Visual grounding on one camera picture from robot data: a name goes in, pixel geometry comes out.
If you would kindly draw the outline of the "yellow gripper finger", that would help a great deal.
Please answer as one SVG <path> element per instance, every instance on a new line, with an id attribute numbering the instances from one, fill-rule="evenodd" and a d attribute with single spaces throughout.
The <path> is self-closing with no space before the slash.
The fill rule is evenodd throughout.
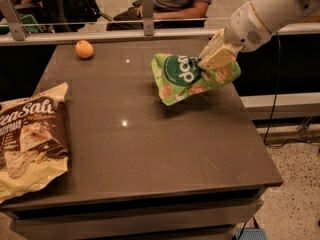
<path id="1" fill-rule="evenodd" d="M 199 58 L 202 61 L 211 59 L 214 61 L 222 61 L 223 54 L 221 53 L 221 48 L 224 44 L 224 30 L 220 29 L 201 51 Z"/>
<path id="2" fill-rule="evenodd" d="M 235 61 L 242 46 L 232 44 L 223 44 L 217 47 L 205 47 L 199 54 L 199 67 L 203 70 L 214 70 Z"/>

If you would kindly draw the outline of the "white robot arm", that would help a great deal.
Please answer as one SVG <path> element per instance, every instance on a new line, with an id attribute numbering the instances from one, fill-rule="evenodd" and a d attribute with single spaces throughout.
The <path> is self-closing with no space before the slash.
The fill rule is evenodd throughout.
<path id="1" fill-rule="evenodd" d="M 278 30 L 313 15 L 320 0 L 250 0 L 229 17 L 199 54 L 199 67 L 214 70 L 270 41 Z"/>

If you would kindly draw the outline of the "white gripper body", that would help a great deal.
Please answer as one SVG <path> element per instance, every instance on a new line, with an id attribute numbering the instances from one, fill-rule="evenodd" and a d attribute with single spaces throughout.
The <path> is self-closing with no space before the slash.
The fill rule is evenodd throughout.
<path id="1" fill-rule="evenodd" d="M 265 26 L 251 2 L 244 3 L 228 19 L 224 40 L 241 46 L 242 52 L 252 52 L 269 42 L 272 33 Z"/>

